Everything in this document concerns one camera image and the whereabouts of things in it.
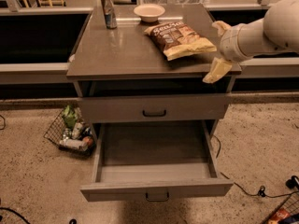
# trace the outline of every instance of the beige carpet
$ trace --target beige carpet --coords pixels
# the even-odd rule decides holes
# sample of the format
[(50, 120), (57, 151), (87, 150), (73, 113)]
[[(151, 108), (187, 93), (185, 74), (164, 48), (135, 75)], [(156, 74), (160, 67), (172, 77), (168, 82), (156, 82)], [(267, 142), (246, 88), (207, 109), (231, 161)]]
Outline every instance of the beige carpet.
[[(299, 100), (284, 101), (230, 105), (216, 130), (219, 171), (249, 193), (256, 194), (261, 185), (271, 196), (288, 193), (285, 181), (299, 175)], [(79, 224), (251, 224), (261, 223), (284, 200), (250, 197), (234, 185), (217, 198), (87, 203), (79, 189), (91, 182), (93, 157), (61, 151), (43, 137), (62, 107), (0, 103), (7, 123), (0, 131), (1, 206), (20, 212), (30, 223), (66, 224), (75, 218)], [(216, 154), (216, 138), (212, 145)], [(8, 212), (0, 215), (1, 223), (23, 223)]]

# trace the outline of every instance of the drawer handle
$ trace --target drawer handle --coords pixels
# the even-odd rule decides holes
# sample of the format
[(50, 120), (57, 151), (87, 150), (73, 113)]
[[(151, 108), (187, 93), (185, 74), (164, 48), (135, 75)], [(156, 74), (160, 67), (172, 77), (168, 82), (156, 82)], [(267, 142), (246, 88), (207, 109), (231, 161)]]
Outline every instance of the drawer handle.
[(147, 118), (148, 117), (164, 117), (164, 116), (166, 116), (166, 114), (167, 114), (166, 109), (161, 112), (147, 112), (145, 110), (142, 110), (142, 115)]
[(146, 193), (146, 199), (148, 202), (167, 202), (169, 200), (169, 192), (166, 193), (166, 198), (164, 199), (151, 199), (149, 198), (149, 194)]

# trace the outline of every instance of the closed drawer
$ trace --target closed drawer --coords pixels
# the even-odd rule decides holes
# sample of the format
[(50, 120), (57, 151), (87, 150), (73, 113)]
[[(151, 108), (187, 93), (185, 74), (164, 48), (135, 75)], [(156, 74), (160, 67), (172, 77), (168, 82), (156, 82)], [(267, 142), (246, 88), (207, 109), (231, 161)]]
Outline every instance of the closed drawer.
[(203, 121), (106, 124), (97, 145), (81, 188), (89, 202), (223, 196), (233, 185), (219, 177)]
[(229, 94), (81, 98), (78, 104), (90, 123), (222, 119)]

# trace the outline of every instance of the black panel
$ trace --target black panel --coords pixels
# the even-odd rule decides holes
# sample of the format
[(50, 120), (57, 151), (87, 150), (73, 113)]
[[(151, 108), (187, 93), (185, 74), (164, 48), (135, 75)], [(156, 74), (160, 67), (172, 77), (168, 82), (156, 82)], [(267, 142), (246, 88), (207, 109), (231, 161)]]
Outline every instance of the black panel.
[(66, 63), (87, 16), (0, 16), (0, 63)]
[(38, 85), (1, 85), (0, 99), (41, 99), (77, 97), (72, 83)]
[(232, 92), (250, 91), (299, 91), (299, 77), (289, 78), (240, 78)]
[(224, 21), (231, 26), (239, 23), (251, 23), (262, 19), (267, 12), (266, 9), (260, 10), (231, 10), (231, 11), (210, 11), (215, 21)]

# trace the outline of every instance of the gray cabinet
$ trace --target gray cabinet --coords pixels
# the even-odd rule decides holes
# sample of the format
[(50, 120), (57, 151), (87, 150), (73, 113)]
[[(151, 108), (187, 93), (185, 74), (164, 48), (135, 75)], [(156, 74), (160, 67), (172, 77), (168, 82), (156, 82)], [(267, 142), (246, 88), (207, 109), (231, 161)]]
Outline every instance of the gray cabinet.
[[(165, 8), (166, 18), (180, 16), (218, 42), (202, 6)], [(223, 196), (233, 181), (219, 175), (210, 138), (230, 104), (240, 68), (213, 85), (203, 83), (220, 54), (168, 62), (143, 34), (149, 24), (133, 9), (116, 7), (115, 30), (93, 15), (67, 74), (97, 142), (92, 183), (81, 192), (89, 202)]]

